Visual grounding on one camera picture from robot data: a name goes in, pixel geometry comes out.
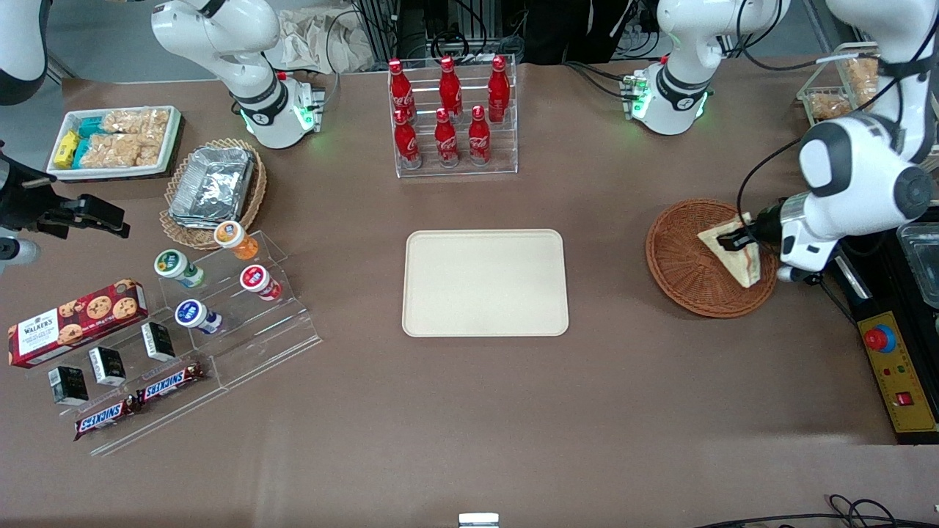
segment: wicker basket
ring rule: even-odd
[[[261,156],[254,147],[240,139],[217,139],[209,141],[204,144],[203,147],[244,148],[254,155],[254,171],[251,174],[251,188],[248,190],[248,196],[245,198],[245,209],[239,221],[245,231],[250,232],[248,227],[254,222],[254,217],[257,216],[258,210],[261,209],[261,202],[264,200],[264,191],[268,186],[268,173],[267,169],[264,168],[264,163],[261,162]],[[167,206],[173,203],[173,197],[176,196],[177,188],[179,187],[179,180],[186,172],[186,167],[189,165],[191,156],[192,154],[190,153],[189,156],[186,156],[186,159],[179,164],[176,172],[173,173],[173,177],[170,179],[169,185],[166,186],[164,196],[166,197]],[[219,244],[215,243],[211,229],[192,229],[178,225],[170,218],[169,210],[160,213],[160,224],[163,226],[163,232],[166,233],[167,237],[182,245],[201,251],[219,249]]]
[[[655,219],[646,237],[646,261],[666,295],[709,318],[739,318],[765,303],[776,285],[776,257],[760,252],[760,282],[742,287],[698,238],[698,233],[737,214],[731,204],[695,199],[678,202]]]

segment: snickers logo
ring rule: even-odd
[[[115,405],[112,405],[111,407],[105,409],[104,411],[88,416],[87,418],[82,420],[82,423],[78,426],[78,432],[84,433],[86,431],[89,431],[103,424],[104,422],[110,422],[111,420],[114,420],[115,418],[117,418],[117,416],[120,416],[120,410],[121,410],[122,405],[124,405],[123,402],[116,403]]]

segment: table surface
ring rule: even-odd
[[[69,441],[48,387],[0,370],[0,523],[453,526],[496,511],[507,527],[680,527],[825,511],[833,492],[935,521],[936,448],[891,445],[856,330],[819,289],[781,284],[754,314],[715,320],[666,298],[646,268],[659,211],[733,200],[750,167],[804,131],[791,104],[808,75],[726,61],[704,116],[663,137],[573,72],[526,65],[519,172],[472,182],[396,179],[385,75],[344,77],[323,133],[261,150],[256,226],[289,253],[325,341],[107,458]],[[175,105],[182,152],[251,140],[220,83],[65,88],[69,109]],[[42,259],[2,277],[4,324],[120,277],[157,287],[152,259],[172,246],[165,184],[59,187],[114,201],[131,237],[43,236]],[[745,206],[803,189],[789,152]],[[408,235],[470,228],[562,234],[566,334],[404,334]]]

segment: coca-cola bottle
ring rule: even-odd
[[[460,163],[460,155],[456,151],[456,129],[450,122],[450,113],[444,108],[437,109],[437,129],[434,130],[437,139],[437,154],[440,164],[447,167],[456,167]]]
[[[463,90],[454,73],[454,58],[445,55],[440,60],[440,105],[454,123],[463,120]]]
[[[417,134],[408,124],[408,115],[404,110],[394,111],[394,145],[398,147],[402,168],[407,170],[421,168],[423,158],[417,149]]]
[[[509,109],[509,77],[505,74],[505,57],[496,55],[492,59],[492,75],[489,76],[489,121],[502,123]]]
[[[408,122],[414,122],[414,117],[417,116],[417,108],[414,107],[414,92],[411,90],[408,77],[405,76],[404,68],[401,67],[401,61],[396,58],[388,61],[388,71],[392,73],[389,89],[392,92],[394,110],[404,110]]]
[[[477,167],[485,167],[492,157],[489,141],[489,124],[485,122],[482,104],[472,107],[472,123],[469,125],[469,160]]]

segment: bottle cap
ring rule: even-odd
[[[175,249],[167,249],[157,255],[153,261],[153,271],[160,277],[173,279],[180,276],[189,266],[189,259]]]
[[[234,220],[226,220],[215,228],[215,243],[225,249],[238,247],[244,241],[244,228]]]
[[[268,287],[270,282],[270,273],[264,266],[252,264],[241,272],[241,287],[251,292],[258,292]]]
[[[206,320],[208,309],[196,299],[187,299],[177,306],[176,320],[186,328],[195,328]]]

